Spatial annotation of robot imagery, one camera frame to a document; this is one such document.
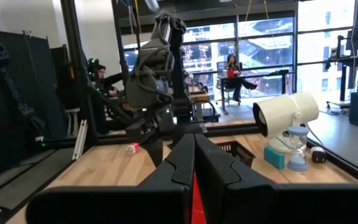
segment small white object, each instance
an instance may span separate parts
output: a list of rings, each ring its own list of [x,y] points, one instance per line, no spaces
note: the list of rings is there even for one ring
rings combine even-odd
[[[127,151],[128,155],[136,154],[137,152],[139,152],[139,144],[132,143],[132,144],[128,145],[126,151]]]

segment white lamp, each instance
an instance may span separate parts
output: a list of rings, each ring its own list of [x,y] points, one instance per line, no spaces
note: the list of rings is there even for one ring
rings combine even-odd
[[[292,95],[281,95],[275,98],[254,103],[252,109],[257,126],[264,136],[276,134],[268,144],[278,152],[290,153],[290,138],[283,134],[290,126],[300,126],[316,120],[319,109],[313,95],[300,92]]]

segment person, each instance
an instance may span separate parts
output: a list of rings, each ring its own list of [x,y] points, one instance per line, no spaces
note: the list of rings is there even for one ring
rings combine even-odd
[[[105,74],[106,74],[106,66],[99,65],[98,76],[99,76],[99,79],[100,79],[100,82],[102,85],[104,83],[104,75]],[[107,94],[108,97],[113,97],[113,96],[116,96],[119,93],[119,91],[116,87],[111,85],[104,90],[104,93]]]
[[[227,56],[227,64],[225,68],[227,71],[235,71],[238,72],[238,74],[241,73],[240,66],[238,66],[236,56],[234,54],[229,54],[229,56]],[[227,86],[227,88],[234,88],[234,93],[233,93],[234,101],[240,102],[241,85],[249,90],[254,90],[258,87],[257,85],[252,84],[247,80],[245,80],[245,78],[241,78],[241,79],[235,78],[226,81],[225,86]]]
[[[106,67],[99,67],[98,75],[101,81],[104,79],[105,71]],[[80,94],[75,83],[73,65],[71,63],[67,65],[66,72],[60,75],[56,92],[66,110],[80,108]],[[117,119],[106,121],[104,104],[97,96],[91,95],[91,101],[96,130],[99,134],[107,134],[109,131],[122,130],[126,128],[126,125]],[[82,118],[80,113],[78,119],[81,120],[85,118]]]

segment desk leg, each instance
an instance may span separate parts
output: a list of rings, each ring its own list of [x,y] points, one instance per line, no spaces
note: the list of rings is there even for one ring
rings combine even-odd
[[[196,115],[199,121],[203,120],[203,107],[202,103],[196,103]]]
[[[341,77],[341,93],[339,95],[340,101],[345,101],[346,93],[346,66],[342,64],[342,77]]]
[[[224,108],[224,80],[221,80],[221,95],[222,95],[222,112],[227,114],[226,109]]]

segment chair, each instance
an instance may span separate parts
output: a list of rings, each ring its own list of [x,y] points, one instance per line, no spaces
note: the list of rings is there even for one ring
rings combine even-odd
[[[67,137],[77,137],[78,135],[78,112],[80,112],[79,108],[66,110],[68,116]]]
[[[218,79],[217,82],[216,82],[216,88],[217,88],[218,90],[222,91],[222,90],[221,90],[221,80],[220,80],[220,79]],[[224,100],[223,103],[229,104],[230,101],[233,100],[233,98],[230,97],[230,93],[233,93],[233,92],[234,92],[234,88],[224,88],[223,91],[224,91],[225,93],[227,93],[227,98],[225,97],[224,99],[216,100],[216,101],[215,101],[215,104],[218,105],[218,101],[222,101],[222,100]]]
[[[218,70],[218,76],[223,76],[223,72],[224,72],[224,67],[225,67],[225,62],[217,62],[216,63],[216,68]],[[215,104],[218,105],[218,101],[222,101],[222,103],[230,103],[231,100],[233,100],[233,98],[230,97],[230,93],[234,92],[234,88],[224,88],[224,90],[221,90],[221,80],[217,79],[216,82],[216,88],[220,91],[224,91],[225,93],[227,93],[227,98],[225,97],[224,99],[220,99],[220,100],[216,100]]]

